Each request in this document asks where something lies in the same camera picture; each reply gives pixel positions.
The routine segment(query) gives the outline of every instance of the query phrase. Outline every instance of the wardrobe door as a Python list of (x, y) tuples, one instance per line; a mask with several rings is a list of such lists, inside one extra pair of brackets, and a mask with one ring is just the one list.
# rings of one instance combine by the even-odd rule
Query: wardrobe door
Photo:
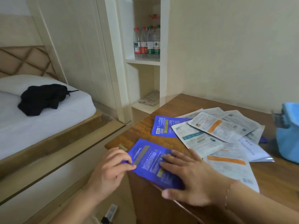
[(68, 84), (116, 109), (96, 0), (37, 2)]

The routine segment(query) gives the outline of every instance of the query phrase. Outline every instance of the light blue container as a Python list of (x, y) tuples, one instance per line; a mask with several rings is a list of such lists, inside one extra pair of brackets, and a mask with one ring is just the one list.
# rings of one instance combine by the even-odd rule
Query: light blue container
[(275, 118), (276, 138), (280, 154), (299, 163), (299, 104), (284, 103), (280, 118)]

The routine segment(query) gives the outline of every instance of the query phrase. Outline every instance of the mattress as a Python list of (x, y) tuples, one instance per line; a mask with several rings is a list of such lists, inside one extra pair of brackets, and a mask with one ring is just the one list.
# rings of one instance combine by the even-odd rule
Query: mattress
[(70, 128), (96, 112), (89, 94), (71, 93), (58, 109), (46, 108), (39, 116), (28, 117), (17, 105), (20, 96), (0, 91), (0, 160), (39, 141)]

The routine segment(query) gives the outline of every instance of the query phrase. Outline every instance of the diamond-pattern headboard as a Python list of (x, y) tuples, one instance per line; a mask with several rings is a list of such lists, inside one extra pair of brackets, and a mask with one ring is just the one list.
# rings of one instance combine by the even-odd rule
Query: diamond-pattern headboard
[(0, 47), (0, 78), (20, 74), (58, 79), (44, 46)]

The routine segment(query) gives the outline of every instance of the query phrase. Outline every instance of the white wardrobe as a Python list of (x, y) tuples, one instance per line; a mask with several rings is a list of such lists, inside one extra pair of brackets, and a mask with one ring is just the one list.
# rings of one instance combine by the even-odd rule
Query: white wardrobe
[[(170, 0), (27, 0), (56, 71), (119, 121), (137, 122), (166, 102)], [(161, 59), (135, 60), (133, 28), (161, 18)], [(160, 91), (154, 107), (138, 103)]]

